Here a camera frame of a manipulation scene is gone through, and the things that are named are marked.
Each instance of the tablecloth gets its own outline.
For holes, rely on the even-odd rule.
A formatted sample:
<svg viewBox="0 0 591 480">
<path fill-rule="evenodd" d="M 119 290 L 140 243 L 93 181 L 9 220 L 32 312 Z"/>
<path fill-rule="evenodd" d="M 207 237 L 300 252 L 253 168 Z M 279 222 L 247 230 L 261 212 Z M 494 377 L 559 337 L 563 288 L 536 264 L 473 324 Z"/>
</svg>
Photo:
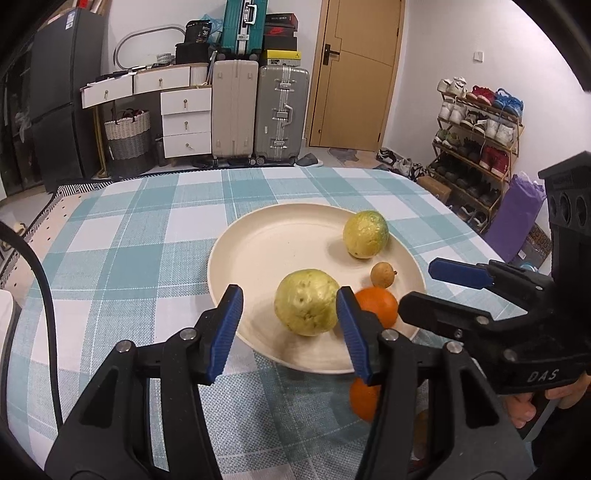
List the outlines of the tablecloth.
<svg viewBox="0 0 591 480">
<path fill-rule="evenodd" d="M 87 194 L 43 261 L 57 322 L 64 415 L 114 344 L 166 340 L 211 308 L 207 259 L 228 225 L 286 202 L 380 211 L 426 278 L 428 293 L 513 316 L 517 307 L 487 291 L 432 280 L 435 257 L 498 259 L 444 204 L 381 170 L 250 168 L 191 171 L 120 181 Z M 43 466 L 57 435 L 49 387 L 43 304 L 33 283 L 9 361 L 9 426 Z M 420 332 L 416 341 L 441 345 Z M 235 339 L 215 384 L 200 387 L 217 461 L 229 479 L 348 479 L 369 426 L 350 410 L 352 375 L 313 375 L 277 365 Z M 152 382 L 152 447 L 166 468 L 159 383 Z"/>
</svg>

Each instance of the yellow-green fruit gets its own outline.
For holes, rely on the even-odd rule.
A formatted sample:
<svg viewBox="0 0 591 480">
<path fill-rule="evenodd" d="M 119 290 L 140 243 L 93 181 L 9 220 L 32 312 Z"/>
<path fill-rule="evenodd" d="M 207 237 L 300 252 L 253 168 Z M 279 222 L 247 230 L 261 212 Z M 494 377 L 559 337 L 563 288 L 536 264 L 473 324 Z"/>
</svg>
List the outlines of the yellow-green fruit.
<svg viewBox="0 0 591 480">
<path fill-rule="evenodd" d="M 388 243 L 388 224 L 379 212 L 367 210 L 353 215 L 343 229 L 347 251 L 355 258 L 371 258 Z"/>
<path fill-rule="evenodd" d="M 322 270 L 290 273 L 275 292 L 275 314 L 289 330 L 315 336 L 332 330 L 337 322 L 339 284 Z"/>
</svg>

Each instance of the purple bag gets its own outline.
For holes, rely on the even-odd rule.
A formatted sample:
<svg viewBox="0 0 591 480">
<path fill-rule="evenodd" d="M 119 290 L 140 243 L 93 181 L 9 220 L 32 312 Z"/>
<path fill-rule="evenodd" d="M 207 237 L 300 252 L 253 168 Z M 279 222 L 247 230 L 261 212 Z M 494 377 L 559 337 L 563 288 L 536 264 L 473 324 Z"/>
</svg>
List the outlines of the purple bag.
<svg viewBox="0 0 591 480">
<path fill-rule="evenodd" d="M 484 240 L 505 261 L 519 252 L 546 200 L 543 185 L 533 183 L 523 172 L 513 175 L 499 211 Z"/>
</svg>

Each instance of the small orange fruit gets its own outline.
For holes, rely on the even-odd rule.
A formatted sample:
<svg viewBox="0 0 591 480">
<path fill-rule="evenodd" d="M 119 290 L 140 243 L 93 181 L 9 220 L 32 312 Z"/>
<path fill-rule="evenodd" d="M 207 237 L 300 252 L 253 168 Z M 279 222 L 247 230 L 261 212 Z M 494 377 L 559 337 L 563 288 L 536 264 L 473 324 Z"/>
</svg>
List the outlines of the small orange fruit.
<svg viewBox="0 0 591 480">
<path fill-rule="evenodd" d="M 368 387 L 357 377 L 349 389 L 351 410 L 361 419 L 372 422 L 378 408 L 379 385 Z"/>
<path fill-rule="evenodd" d="M 355 294 L 355 298 L 361 310 L 375 313 L 384 328 L 392 328 L 396 323 L 398 300 L 385 288 L 364 288 Z"/>
</svg>

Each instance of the red sneaker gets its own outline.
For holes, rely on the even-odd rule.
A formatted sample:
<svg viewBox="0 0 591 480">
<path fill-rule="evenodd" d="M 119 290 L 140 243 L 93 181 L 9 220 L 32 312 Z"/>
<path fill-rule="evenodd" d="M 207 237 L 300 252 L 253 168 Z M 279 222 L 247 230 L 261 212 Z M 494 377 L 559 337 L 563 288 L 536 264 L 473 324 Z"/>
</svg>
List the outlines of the red sneaker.
<svg viewBox="0 0 591 480">
<path fill-rule="evenodd" d="M 482 152 L 482 156 L 480 157 L 480 166 L 482 168 L 485 168 L 488 171 L 490 171 L 494 162 L 495 162 L 494 148 L 489 147 L 487 145 L 484 147 L 484 150 Z"/>
<path fill-rule="evenodd" d="M 501 179 L 505 176 L 507 170 L 509 169 L 509 155 L 507 155 L 506 152 L 497 150 L 496 148 L 493 148 L 492 150 L 494 150 L 492 153 L 492 155 L 494 155 L 494 163 L 492 165 L 491 172 Z"/>
</svg>

